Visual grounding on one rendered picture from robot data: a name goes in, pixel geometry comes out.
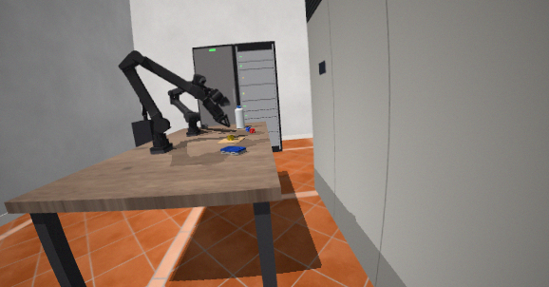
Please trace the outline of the peach square mat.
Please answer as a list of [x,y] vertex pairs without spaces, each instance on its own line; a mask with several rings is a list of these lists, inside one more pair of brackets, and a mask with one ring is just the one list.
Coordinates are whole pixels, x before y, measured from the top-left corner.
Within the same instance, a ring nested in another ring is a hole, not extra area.
[[232,141],[228,141],[227,138],[221,140],[220,142],[218,142],[217,144],[233,144],[233,143],[239,143],[241,142],[242,140],[244,140],[246,137],[243,137],[243,138],[235,138],[234,140]]

